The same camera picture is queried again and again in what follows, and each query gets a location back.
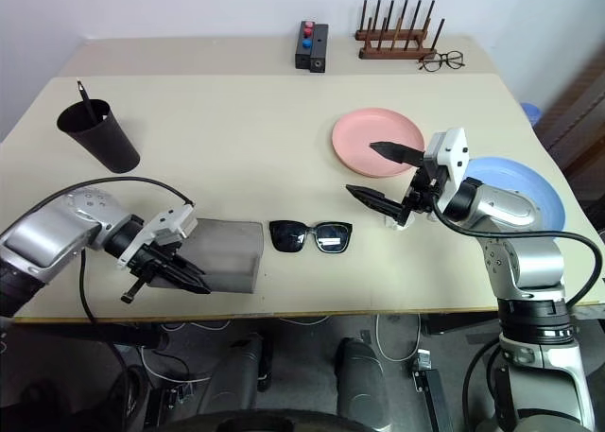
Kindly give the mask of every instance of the sunglasses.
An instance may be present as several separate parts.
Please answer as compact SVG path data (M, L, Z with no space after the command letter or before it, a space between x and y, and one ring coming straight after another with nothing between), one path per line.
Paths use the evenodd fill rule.
M347 249L353 232L353 224L348 222L321 222L307 227L298 221L271 221L268 228L273 246L281 252L300 251L307 234L311 233L321 252L337 254Z

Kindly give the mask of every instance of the eyeglasses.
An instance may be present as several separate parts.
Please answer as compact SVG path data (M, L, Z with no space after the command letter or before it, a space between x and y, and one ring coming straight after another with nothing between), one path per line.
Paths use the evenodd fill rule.
M419 70L424 68L426 71L431 73L439 70L444 63L455 70L458 70L464 66L464 58L460 51L450 51L447 54L437 54L433 59L429 59L428 56L425 56L422 57L419 62L422 64L418 68Z
M268 228L273 246L281 252L300 251L308 233L315 236L321 252L345 252L353 232L353 224L348 222L321 222L315 227L307 227L298 221L271 221Z

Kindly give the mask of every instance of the table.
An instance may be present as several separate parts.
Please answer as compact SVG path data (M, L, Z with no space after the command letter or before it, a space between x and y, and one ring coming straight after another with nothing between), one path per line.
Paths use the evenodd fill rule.
M346 183L360 184L401 199L413 173L370 179L337 159L332 127L341 115L365 107L406 115L426 143L435 132L462 126L471 156L503 156L527 164L561 195L565 229L587 235L605 251L521 108L471 40L444 38L443 50L463 51L467 67L443 67L436 74L419 72L410 61L358 60L360 43L343 39L328 46L327 73L314 75L293 68L293 43L158 39L83 45L0 146L0 228L68 184L108 176L107 169L55 127L61 111L79 100L78 76L91 97L112 105L139 150L141 163L131 175L176 186L197 202L199 217L265 226L254 294L198 296L144 287L132 304L124 304L119 298L134 278L116 269L110 255L89 251L89 302L105 321L494 310L496 299L473 238L424 218L395 232L345 190ZM150 185L103 188L145 219L179 203ZM339 255L321 253L310 242L298 254L285 254L271 245L267 223L273 219L348 221L354 225L353 238ZM587 279L592 256L575 242L561 241L560 246L571 296ZM77 285L76 261L16 320L85 321ZM603 283L583 302L605 302Z

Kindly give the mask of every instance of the blue plate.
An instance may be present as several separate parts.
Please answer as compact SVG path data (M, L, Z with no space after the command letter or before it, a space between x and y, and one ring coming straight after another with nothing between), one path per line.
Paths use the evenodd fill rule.
M475 158L469 162L465 176L528 196L542 211L542 230L562 231L565 227L565 209L557 191L526 165L506 158Z

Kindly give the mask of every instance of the pen holder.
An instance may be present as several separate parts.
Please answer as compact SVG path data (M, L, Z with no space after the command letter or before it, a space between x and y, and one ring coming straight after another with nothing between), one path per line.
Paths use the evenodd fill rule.
M113 116L110 105L102 99L91 99L98 123L95 125L83 101L71 105L57 119L57 127L75 139L115 174L132 170L141 160Z

